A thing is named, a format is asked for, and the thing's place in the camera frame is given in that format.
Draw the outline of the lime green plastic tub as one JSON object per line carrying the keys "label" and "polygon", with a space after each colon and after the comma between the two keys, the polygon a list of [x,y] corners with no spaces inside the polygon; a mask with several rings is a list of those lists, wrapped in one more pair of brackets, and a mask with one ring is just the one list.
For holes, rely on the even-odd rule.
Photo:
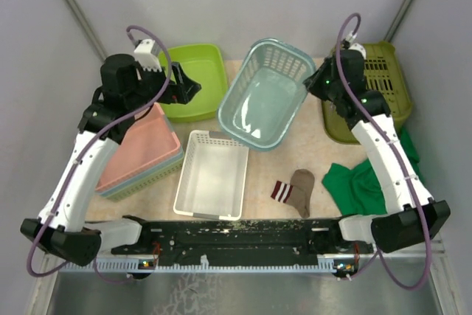
{"label": "lime green plastic tub", "polygon": [[[213,119],[228,90],[228,80],[219,48],[214,44],[190,44],[169,49],[174,69],[169,86],[160,105],[172,122],[196,122]],[[186,104],[177,103],[181,92],[177,89],[177,74],[199,84],[201,89]]]}

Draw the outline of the pink perforated basket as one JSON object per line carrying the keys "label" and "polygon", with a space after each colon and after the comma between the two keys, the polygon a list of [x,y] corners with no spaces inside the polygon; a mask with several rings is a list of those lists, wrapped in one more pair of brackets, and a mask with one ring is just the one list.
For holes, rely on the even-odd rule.
{"label": "pink perforated basket", "polygon": [[161,106],[156,103],[127,131],[95,188],[103,194],[166,162],[180,150],[181,143]]}

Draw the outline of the light blue perforated basket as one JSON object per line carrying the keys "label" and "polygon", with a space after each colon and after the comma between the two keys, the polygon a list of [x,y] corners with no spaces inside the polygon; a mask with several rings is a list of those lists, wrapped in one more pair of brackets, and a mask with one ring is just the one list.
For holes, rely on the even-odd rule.
{"label": "light blue perforated basket", "polygon": [[308,90],[316,65],[303,51],[275,38],[255,42],[217,111],[224,133],[259,151],[284,140]]}

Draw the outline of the olive green large container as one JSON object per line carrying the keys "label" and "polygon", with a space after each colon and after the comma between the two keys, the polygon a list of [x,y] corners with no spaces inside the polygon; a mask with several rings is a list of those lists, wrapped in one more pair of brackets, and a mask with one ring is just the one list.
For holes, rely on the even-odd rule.
{"label": "olive green large container", "polygon": [[[402,126],[412,112],[412,101],[406,88],[403,74],[395,53],[395,47],[385,41],[364,44],[367,59],[364,74],[367,88],[379,91],[386,99],[394,119],[395,130]],[[347,123],[336,113],[331,103],[322,103],[322,116],[326,134],[335,142],[356,145],[358,141],[347,127]]]}

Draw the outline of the white perforated basket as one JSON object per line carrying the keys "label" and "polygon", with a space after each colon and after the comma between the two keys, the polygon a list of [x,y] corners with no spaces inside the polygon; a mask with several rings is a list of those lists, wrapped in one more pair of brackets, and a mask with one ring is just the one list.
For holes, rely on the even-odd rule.
{"label": "white perforated basket", "polygon": [[173,204],[178,215],[237,221],[243,211],[249,149],[217,131],[189,134]]}

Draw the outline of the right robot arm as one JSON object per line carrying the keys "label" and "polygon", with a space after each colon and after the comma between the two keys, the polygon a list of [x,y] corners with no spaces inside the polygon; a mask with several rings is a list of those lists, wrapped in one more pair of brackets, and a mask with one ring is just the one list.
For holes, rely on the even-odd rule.
{"label": "right robot arm", "polygon": [[334,105],[364,147],[386,208],[381,215],[350,213],[340,218],[329,235],[330,246],[344,253],[362,241],[390,253],[434,239],[449,218],[450,207],[446,201],[436,201],[416,174],[386,99],[367,88],[361,52],[333,53],[304,84],[310,94]]}

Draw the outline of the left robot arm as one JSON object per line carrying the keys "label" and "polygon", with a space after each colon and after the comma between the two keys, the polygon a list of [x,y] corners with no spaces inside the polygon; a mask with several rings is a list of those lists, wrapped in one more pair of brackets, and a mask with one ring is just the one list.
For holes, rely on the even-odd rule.
{"label": "left robot arm", "polygon": [[168,66],[166,72],[145,69],[128,54],[105,59],[100,67],[102,85],[83,112],[73,152],[55,191],[36,218],[21,224],[20,232],[32,241],[33,250],[87,266],[102,251],[129,246],[143,254],[152,248],[153,235],[138,218],[87,224],[85,216],[108,161],[136,115],[156,102],[187,104],[201,90],[180,63],[169,61]]}

